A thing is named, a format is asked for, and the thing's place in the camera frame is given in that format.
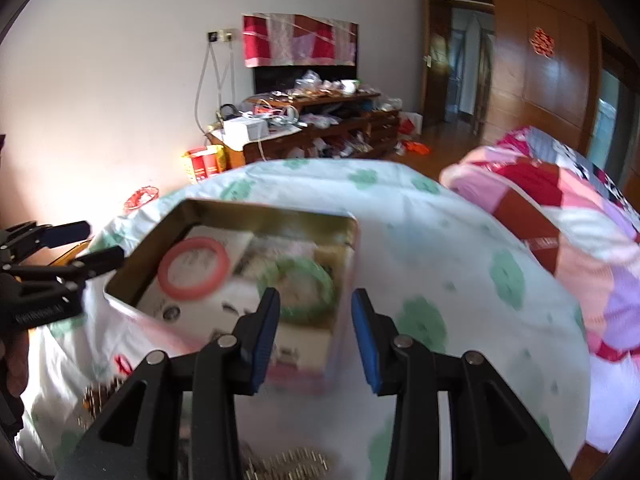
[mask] wooden floor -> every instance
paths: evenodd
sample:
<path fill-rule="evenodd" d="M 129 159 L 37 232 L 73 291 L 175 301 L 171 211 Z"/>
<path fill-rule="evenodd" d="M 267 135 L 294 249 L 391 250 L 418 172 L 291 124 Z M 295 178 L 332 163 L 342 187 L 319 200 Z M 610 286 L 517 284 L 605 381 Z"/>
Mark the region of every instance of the wooden floor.
<path fill-rule="evenodd" d="M 419 140 L 431 148 L 429 155 L 407 152 L 405 155 L 390 155 L 386 160 L 400 162 L 437 180 L 444 168 L 475 148 L 479 139 L 472 135 L 470 124 L 458 120 L 425 128 Z"/>
<path fill-rule="evenodd" d="M 389 155 L 386 160 L 405 164 L 433 180 L 438 180 L 444 168 L 459 161 L 479 144 L 479 139 L 471 133 L 471 126 L 460 120 L 425 128 L 419 140 L 431 148 L 429 155 L 407 152 L 405 155 Z M 571 468 L 572 479 L 589 480 L 606 457 L 606 454 L 585 444 Z"/>

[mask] red bangle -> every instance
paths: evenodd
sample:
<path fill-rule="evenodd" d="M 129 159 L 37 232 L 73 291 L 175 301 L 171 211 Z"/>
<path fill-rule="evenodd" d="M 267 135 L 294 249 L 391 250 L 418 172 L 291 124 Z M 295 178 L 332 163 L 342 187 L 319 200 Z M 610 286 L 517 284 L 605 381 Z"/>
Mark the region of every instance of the red bangle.
<path fill-rule="evenodd" d="M 201 283 L 194 286 L 175 286 L 169 282 L 169 267 L 174 260 L 187 251 L 195 249 L 208 249 L 216 253 L 218 264 L 211 275 Z M 162 257 L 158 267 L 158 283 L 162 291 L 172 300 L 199 300 L 200 298 L 212 293 L 223 282 L 226 273 L 229 270 L 229 256 L 226 254 L 224 246 L 213 238 L 204 236 L 185 238 L 183 241 L 175 244 Z"/>

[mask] finger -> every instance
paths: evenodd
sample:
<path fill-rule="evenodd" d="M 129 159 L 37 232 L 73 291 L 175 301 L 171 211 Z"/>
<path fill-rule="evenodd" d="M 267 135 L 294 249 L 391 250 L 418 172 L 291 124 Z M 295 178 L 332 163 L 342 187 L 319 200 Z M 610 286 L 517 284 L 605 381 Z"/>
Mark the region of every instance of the finger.
<path fill-rule="evenodd" d="M 29 378 L 26 373 L 19 376 L 8 374 L 6 377 L 6 389 L 12 396 L 20 397 L 27 388 L 28 381 Z"/>
<path fill-rule="evenodd" d="M 29 367 L 29 334 L 20 332 L 14 336 L 6 352 L 6 367 L 14 376 L 27 375 Z"/>

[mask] silver screw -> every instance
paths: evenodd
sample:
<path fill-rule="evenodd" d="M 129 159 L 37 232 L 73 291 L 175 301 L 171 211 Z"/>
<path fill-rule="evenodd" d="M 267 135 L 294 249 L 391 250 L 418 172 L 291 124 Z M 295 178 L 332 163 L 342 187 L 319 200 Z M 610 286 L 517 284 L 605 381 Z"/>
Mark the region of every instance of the silver screw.
<path fill-rule="evenodd" d="M 152 350 L 146 355 L 145 360 L 150 365 L 158 365 L 164 361 L 164 352 L 162 350 Z"/>
<path fill-rule="evenodd" d="M 470 365 L 481 365 L 484 363 L 484 356 L 476 350 L 470 350 L 465 353 L 465 360 Z"/>
<path fill-rule="evenodd" d="M 235 346 L 237 342 L 238 339 L 236 339 L 236 336 L 231 334 L 221 335 L 218 338 L 218 346 L 220 348 L 231 348 L 232 346 Z"/>
<path fill-rule="evenodd" d="M 414 344 L 414 340 L 410 335 L 400 334 L 394 338 L 396 348 L 409 348 L 412 344 Z"/>

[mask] human hand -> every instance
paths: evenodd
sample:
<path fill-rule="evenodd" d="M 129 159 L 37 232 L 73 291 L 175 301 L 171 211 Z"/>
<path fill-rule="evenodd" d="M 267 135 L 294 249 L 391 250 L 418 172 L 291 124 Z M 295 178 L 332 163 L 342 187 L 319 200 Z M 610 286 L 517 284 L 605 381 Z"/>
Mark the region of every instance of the human hand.
<path fill-rule="evenodd" d="M 29 379 L 29 333 L 20 332 L 7 343 L 0 340 L 0 360 L 6 362 L 6 389 L 14 397 L 27 387 Z"/>

